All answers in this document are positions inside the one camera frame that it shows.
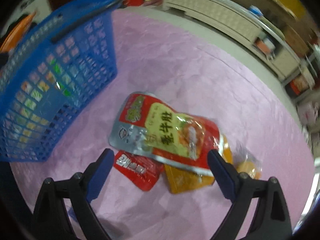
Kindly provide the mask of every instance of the food packet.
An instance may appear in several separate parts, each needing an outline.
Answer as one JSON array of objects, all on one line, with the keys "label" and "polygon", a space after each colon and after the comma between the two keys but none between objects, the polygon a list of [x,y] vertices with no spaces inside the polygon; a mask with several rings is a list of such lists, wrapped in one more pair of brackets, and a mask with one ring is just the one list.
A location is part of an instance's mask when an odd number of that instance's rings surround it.
[{"label": "food packet", "polygon": [[143,191],[151,190],[164,170],[162,163],[125,151],[116,154],[113,166]]},{"label": "food packet", "polygon": [[[227,141],[223,136],[223,154],[222,157],[226,162],[232,163],[232,154]],[[190,171],[184,171],[175,167],[164,165],[164,170],[168,178],[170,192],[178,194],[189,190],[199,189],[205,186],[212,185],[214,177],[198,175]]]},{"label": "food packet", "polygon": [[109,137],[111,146],[170,166],[213,176],[211,149],[223,152],[223,136],[204,117],[177,113],[150,93],[132,93],[124,102]]},{"label": "food packet", "polygon": [[239,173],[246,172],[252,179],[261,177],[261,162],[240,142],[237,143],[234,166]]}]

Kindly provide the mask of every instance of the blue plastic basket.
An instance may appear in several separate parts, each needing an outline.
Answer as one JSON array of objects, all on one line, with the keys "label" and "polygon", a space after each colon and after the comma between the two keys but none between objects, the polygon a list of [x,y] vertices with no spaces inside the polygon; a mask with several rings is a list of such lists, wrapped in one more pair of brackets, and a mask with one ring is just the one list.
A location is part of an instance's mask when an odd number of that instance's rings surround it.
[{"label": "blue plastic basket", "polygon": [[74,0],[29,32],[0,73],[0,161],[45,161],[116,76],[111,12],[121,0]]}]

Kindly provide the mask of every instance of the basket handle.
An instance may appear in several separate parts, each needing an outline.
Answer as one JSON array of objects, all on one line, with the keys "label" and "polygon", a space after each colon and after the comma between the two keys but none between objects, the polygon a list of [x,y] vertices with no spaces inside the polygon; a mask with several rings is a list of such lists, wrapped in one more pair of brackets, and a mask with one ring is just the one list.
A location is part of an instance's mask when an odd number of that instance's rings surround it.
[{"label": "basket handle", "polygon": [[117,8],[122,1],[123,0],[114,0],[112,3],[109,3],[109,4],[107,4],[107,5],[105,5],[105,6],[101,7],[101,8],[93,10],[92,12],[88,13],[87,15],[81,17],[76,22],[72,23],[71,25],[67,26],[63,30],[59,31],[56,35],[54,35],[51,38],[52,44],[56,44],[65,35],[67,35],[71,31],[73,31],[74,29],[76,29],[77,27],[79,27],[81,24],[85,23],[89,19],[101,14],[102,12],[104,12],[104,11],[106,11],[106,10],[112,8],[112,7],[116,7]]}]

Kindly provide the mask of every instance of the sealed pouch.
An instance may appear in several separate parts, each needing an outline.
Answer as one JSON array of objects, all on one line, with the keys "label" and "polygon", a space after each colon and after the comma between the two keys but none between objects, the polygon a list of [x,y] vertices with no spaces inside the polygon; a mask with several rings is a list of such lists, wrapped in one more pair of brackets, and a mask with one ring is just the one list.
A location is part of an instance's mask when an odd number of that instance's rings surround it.
[{"label": "sealed pouch", "polygon": [[113,166],[143,191],[151,190],[164,170],[162,163],[125,151],[116,154]]},{"label": "sealed pouch", "polygon": [[260,179],[261,162],[240,142],[237,143],[235,159],[235,167],[239,173],[246,172],[252,179]]},{"label": "sealed pouch", "polygon": [[177,113],[154,95],[132,93],[124,102],[109,137],[111,146],[170,166],[212,176],[211,149],[223,152],[223,136],[204,117]]},{"label": "sealed pouch", "polygon": [[[222,157],[226,162],[232,163],[232,154],[228,141],[225,136],[223,136],[223,138],[224,144]],[[177,169],[167,164],[164,165],[164,170],[167,175],[170,192],[172,194],[199,189],[212,185],[214,182],[214,177],[198,175],[190,171]]]}]

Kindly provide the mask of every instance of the pink surface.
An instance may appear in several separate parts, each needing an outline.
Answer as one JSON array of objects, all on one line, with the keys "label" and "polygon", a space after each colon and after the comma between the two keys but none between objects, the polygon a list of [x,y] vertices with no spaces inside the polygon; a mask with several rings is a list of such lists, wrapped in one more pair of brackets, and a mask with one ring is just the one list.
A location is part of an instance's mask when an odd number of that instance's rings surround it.
[{"label": "pink surface", "polygon": [[[149,91],[180,112],[216,120],[231,149],[242,142],[262,161],[262,179],[276,176],[295,226],[310,192],[313,159],[300,129],[249,69],[232,56],[172,25],[118,10],[113,14],[118,76],[79,115],[46,163],[11,163],[33,210],[42,181],[84,171],[109,147],[114,118],[134,91]],[[231,203],[217,184],[172,195],[165,178],[145,193],[112,169],[97,217],[120,239],[210,239]],[[248,217],[253,216],[253,209]],[[249,228],[246,219],[238,235]]]}]

